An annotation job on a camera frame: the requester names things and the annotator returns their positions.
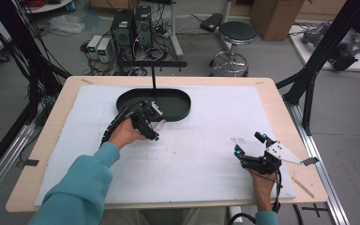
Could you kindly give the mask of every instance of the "black tray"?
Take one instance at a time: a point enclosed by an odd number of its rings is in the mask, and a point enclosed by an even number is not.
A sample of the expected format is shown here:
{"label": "black tray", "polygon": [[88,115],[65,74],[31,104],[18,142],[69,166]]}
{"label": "black tray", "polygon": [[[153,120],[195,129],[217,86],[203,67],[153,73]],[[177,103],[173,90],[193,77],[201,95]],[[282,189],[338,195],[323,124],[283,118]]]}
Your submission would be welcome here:
{"label": "black tray", "polygon": [[182,120],[188,116],[191,108],[191,99],[184,91],[169,88],[137,88],[122,94],[116,100],[116,109],[120,112],[124,107],[141,100],[155,101],[159,110],[163,112],[162,116],[153,122],[158,122],[162,118],[167,122]]}

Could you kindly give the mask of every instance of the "white device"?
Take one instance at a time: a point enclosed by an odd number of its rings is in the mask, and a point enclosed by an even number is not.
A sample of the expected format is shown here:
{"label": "white device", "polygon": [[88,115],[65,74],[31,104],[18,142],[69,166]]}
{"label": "white device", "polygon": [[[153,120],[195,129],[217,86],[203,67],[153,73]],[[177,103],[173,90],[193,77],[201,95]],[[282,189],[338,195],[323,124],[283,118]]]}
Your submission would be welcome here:
{"label": "white device", "polygon": [[87,51],[90,59],[96,59],[98,60],[98,44],[100,43],[103,36],[101,35],[95,35],[93,38],[89,41],[89,44],[87,44]]}
{"label": "white device", "polygon": [[109,63],[113,58],[113,45],[108,37],[102,38],[97,47],[98,58],[101,63]]}

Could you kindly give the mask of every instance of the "white paper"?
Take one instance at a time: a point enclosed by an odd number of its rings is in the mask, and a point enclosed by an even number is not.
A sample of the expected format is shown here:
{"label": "white paper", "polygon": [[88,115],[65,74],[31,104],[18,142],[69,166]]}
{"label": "white paper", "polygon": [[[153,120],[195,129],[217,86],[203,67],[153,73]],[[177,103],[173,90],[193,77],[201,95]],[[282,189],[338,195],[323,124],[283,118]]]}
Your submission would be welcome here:
{"label": "white paper", "polygon": [[[83,86],[63,127],[45,172],[36,205],[80,155],[93,155],[104,130],[117,115],[116,100],[135,87]],[[178,86],[191,99],[185,119],[169,122],[159,140],[136,141],[121,150],[111,167],[106,204],[189,203],[251,200],[252,181],[233,154],[238,143],[254,157],[265,145],[254,133],[275,139],[254,87]],[[294,198],[286,167],[281,167],[280,198]]]}

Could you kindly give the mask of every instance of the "blue sleeve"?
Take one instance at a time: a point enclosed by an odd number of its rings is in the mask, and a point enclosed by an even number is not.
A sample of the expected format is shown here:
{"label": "blue sleeve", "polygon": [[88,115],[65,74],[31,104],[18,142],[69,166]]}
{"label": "blue sleeve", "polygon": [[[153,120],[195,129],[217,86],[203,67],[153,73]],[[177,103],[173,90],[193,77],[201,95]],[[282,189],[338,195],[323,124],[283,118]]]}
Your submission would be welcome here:
{"label": "blue sleeve", "polygon": [[45,195],[29,224],[99,224],[113,174],[109,168],[119,159],[110,142],[92,156],[80,156],[67,174]]}
{"label": "blue sleeve", "polygon": [[256,213],[256,225],[277,225],[277,213],[274,211],[261,211]]}

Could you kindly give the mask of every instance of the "wooden table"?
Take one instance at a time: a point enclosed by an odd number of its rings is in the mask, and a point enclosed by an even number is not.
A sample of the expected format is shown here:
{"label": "wooden table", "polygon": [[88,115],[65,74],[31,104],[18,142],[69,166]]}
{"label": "wooden table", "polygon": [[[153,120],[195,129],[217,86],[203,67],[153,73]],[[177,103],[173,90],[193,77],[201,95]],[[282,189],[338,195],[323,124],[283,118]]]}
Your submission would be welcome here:
{"label": "wooden table", "polygon": [[[22,171],[16,187],[7,202],[9,212],[31,212],[37,211],[34,206],[40,186],[43,181],[45,169],[47,167],[51,153],[59,139],[63,125],[76,99],[79,89],[83,85],[149,85],[150,77],[86,77],[74,76],[67,79],[64,88],[57,99],[51,115],[45,127],[40,133],[31,159],[39,160],[36,167],[26,166]],[[157,77],[157,86],[173,85],[244,85],[255,86],[262,105],[266,112],[268,121],[277,140],[286,143],[289,149],[301,159],[308,158],[306,147],[293,124],[285,104],[282,101],[274,82],[268,78],[219,78],[219,77]],[[289,170],[297,197],[292,200],[283,200],[282,203],[323,203],[327,200],[327,194],[323,187],[314,166],[299,166],[284,162]],[[244,201],[241,204],[252,204],[253,202]],[[222,205],[239,205],[240,202],[227,201]],[[207,203],[198,205],[171,204],[154,205],[154,207],[198,207],[212,206]]]}

